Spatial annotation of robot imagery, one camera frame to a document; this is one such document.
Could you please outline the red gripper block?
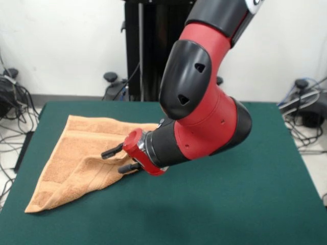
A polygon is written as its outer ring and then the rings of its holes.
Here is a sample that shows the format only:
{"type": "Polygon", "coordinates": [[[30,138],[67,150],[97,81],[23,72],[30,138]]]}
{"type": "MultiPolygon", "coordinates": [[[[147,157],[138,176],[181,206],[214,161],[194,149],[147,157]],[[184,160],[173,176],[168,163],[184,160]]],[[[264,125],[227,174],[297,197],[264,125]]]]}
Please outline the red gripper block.
{"type": "Polygon", "coordinates": [[[116,147],[102,152],[101,157],[102,159],[108,159],[124,150],[128,156],[135,161],[135,163],[119,167],[118,173],[127,174],[132,171],[142,169],[150,175],[160,176],[168,170],[168,167],[159,168],[155,166],[150,157],[147,155],[145,139],[146,133],[141,128],[137,128],[129,133],[123,143],[120,143],[116,147]]]}

